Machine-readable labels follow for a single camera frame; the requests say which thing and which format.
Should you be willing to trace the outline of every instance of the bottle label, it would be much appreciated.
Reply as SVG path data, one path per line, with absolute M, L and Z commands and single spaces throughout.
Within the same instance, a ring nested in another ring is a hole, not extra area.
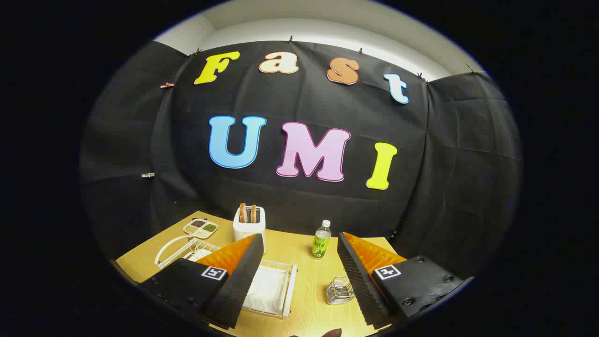
M 325 256 L 326 247 L 329 246 L 330 239 L 330 237 L 322 239 L 314 235 L 314 242 L 312 243 L 312 257 L 321 258 Z

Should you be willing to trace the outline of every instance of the plastic bottle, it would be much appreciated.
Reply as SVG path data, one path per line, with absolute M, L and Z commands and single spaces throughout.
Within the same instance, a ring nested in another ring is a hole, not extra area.
M 320 260 L 325 256 L 326 248 L 329 246 L 329 240 L 331 239 L 331 230 L 329 226 L 331 222 L 328 220 L 322 221 L 322 226 L 316 230 L 314 235 L 314 242 L 312 242 L 312 251 L 310 256 L 317 260 Z

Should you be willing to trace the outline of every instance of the toast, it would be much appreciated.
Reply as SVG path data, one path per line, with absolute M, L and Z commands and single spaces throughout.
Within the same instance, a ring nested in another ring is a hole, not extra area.
M 252 211 L 250 212 L 250 222 L 252 224 L 256 223 L 256 205 L 252 205 Z
M 247 223 L 246 203 L 239 205 L 239 222 Z

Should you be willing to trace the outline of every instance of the white toaster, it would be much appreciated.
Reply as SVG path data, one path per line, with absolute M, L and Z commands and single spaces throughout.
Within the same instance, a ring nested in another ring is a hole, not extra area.
M 251 206 L 246 206 L 247 219 L 250 218 L 250 212 L 252 211 Z M 235 241 L 239 241 L 244 237 L 252 234 L 261 234 L 262 243 L 264 244 L 264 252 L 266 254 L 266 214 L 264 208 L 256 206 L 256 223 L 243 223 L 239 222 L 239 208 L 235 213 L 233 219 L 233 238 Z

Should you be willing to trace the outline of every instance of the table surface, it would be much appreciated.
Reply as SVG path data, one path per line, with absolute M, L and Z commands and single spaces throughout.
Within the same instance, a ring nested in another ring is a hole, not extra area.
M 175 237 L 186 235 L 183 226 L 193 218 L 206 218 L 219 225 L 216 232 L 203 241 L 221 248 L 233 243 L 232 221 L 198 211 L 135 247 L 116 262 L 135 281 L 147 280 L 159 271 L 154 264 L 158 251 Z M 223 330 L 212 324 L 210 326 L 234 336 L 321 337 L 327 331 L 339 327 L 343 330 L 343 337 L 367 336 L 376 332 L 377 330 L 372 326 L 366 325 L 358 300 L 352 299 L 341 305 L 326 303 L 326 287 L 335 276 L 346 276 L 346 273 L 337 255 L 337 238 L 331 238 L 327 253 L 320 260 L 309 256 L 313 238 L 311 235 L 267 229 L 267 252 L 262 258 L 273 262 L 296 264 L 298 268 L 290 307 L 291 313 L 287 318 L 282 320 L 241 310 L 235 329 Z M 395 252 L 384 237 L 363 239 Z M 174 242 L 164 251 L 161 258 L 175 253 L 186 242 L 185 239 Z

